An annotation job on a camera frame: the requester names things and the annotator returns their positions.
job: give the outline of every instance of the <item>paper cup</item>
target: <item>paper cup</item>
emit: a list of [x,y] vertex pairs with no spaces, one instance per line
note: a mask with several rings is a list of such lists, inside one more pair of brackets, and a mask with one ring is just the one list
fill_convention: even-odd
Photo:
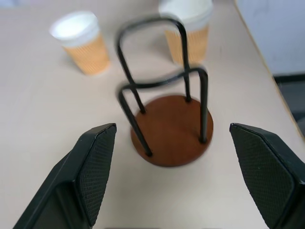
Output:
[[92,12],[79,11],[64,16],[51,26],[50,34],[60,41],[85,74],[100,73],[110,64],[98,20]]
[[[159,6],[160,13],[171,14],[182,21],[187,33],[188,57],[190,64],[200,63],[206,54],[208,44],[209,20],[213,11],[211,0],[163,0]],[[183,64],[182,44],[176,29],[165,31],[172,59]]]

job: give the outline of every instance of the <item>white cup lid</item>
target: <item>white cup lid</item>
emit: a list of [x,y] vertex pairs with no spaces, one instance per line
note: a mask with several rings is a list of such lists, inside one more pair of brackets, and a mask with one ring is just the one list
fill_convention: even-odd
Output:
[[58,40],[71,40],[88,33],[97,25],[97,18],[92,12],[78,11],[54,22],[50,34]]
[[159,3],[160,14],[173,14],[182,22],[204,17],[212,8],[212,0],[160,0]]

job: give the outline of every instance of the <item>table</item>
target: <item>table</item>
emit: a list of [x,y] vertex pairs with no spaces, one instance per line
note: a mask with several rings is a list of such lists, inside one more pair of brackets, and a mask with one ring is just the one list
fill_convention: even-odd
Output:
[[[54,0],[36,7],[1,9],[0,152],[2,228],[12,228],[52,167],[90,128],[117,123],[106,194],[95,228],[265,229],[244,184],[229,124],[277,133],[305,161],[305,144],[232,0],[214,1],[207,58],[212,142],[195,162],[156,167],[134,150],[130,125],[116,101],[125,76],[114,52],[115,32],[125,21],[157,12],[155,0]],[[90,78],[69,60],[49,34],[61,15],[93,11],[109,47],[111,67]],[[177,70],[164,26],[131,35],[123,49],[135,80]],[[166,88],[183,93],[180,82]],[[191,78],[199,98],[199,79]],[[140,93],[143,102],[163,89]],[[137,105],[131,94],[130,106]]]

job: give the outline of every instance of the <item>black metal frame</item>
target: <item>black metal frame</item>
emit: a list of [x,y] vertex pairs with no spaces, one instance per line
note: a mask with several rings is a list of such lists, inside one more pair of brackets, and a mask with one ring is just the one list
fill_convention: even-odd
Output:
[[[153,24],[155,22],[170,22],[172,24],[174,24],[181,35],[181,40],[182,40],[182,51],[183,51],[183,65],[184,65],[184,70],[171,77],[171,78],[167,78],[163,81],[158,81],[158,82],[150,82],[150,83],[135,83],[135,81],[132,78],[132,75],[129,71],[129,68],[127,66],[125,57],[122,53],[122,49],[121,49],[121,43],[122,43],[122,39],[124,37],[124,35],[132,32],[133,30],[142,28],[146,25],[150,25]],[[200,137],[199,137],[199,141],[201,143],[205,143],[207,138],[206,138],[206,127],[207,127],[207,93],[208,93],[208,75],[206,73],[206,70],[203,68],[190,68],[189,65],[189,61],[188,61],[188,52],[187,52],[187,35],[186,35],[186,30],[184,28],[184,26],[177,20],[170,18],[170,17],[152,17],[152,18],[147,18],[147,19],[143,19],[143,20],[139,20],[136,21],[132,24],[129,24],[125,27],[123,27],[118,34],[117,37],[117,55],[119,57],[119,60],[121,62],[122,68],[124,69],[124,72],[126,74],[126,77],[129,81],[129,84],[124,85],[123,87],[121,87],[119,89],[118,92],[118,100],[119,103],[124,111],[124,113],[126,114],[131,126],[133,127],[137,137],[139,138],[145,152],[147,156],[152,156],[153,153],[151,151],[151,149],[149,148],[139,126],[138,123],[134,117],[134,115],[132,114],[130,107],[128,106],[126,99],[123,95],[123,91],[125,90],[131,90],[132,93],[134,94],[134,97],[138,103],[138,106],[140,108],[140,112],[142,114],[145,114],[145,108],[144,105],[141,102],[141,99],[139,97],[139,94],[137,92],[137,89],[148,89],[148,88],[155,88],[155,87],[159,87],[159,86],[163,86],[172,82],[175,82],[177,80],[179,80],[180,78],[184,78],[184,82],[185,82],[185,91],[186,91],[186,97],[185,100],[187,103],[191,102],[191,95],[190,95],[190,81],[189,81],[189,74],[193,73],[193,72],[198,72],[199,78],[200,78],[200,103],[201,103],[201,107],[200,107],[200,112],[201,112],[201,118],[200,118]]]

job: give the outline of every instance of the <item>round wooden base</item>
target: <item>round wooden base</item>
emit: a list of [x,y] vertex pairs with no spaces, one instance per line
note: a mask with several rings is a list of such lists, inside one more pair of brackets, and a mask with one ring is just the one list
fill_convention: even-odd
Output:
[[131,129],[132,143],[146,161],[162,167],[186,165],[200,157],[213,135],[213,120],[207,116],[207,141],[199,142],[200,102],[185,96],[170,95],[157,98],[146,106],[146,113],[138,112],[136,120],[153,156],[145,154],[138,137]]

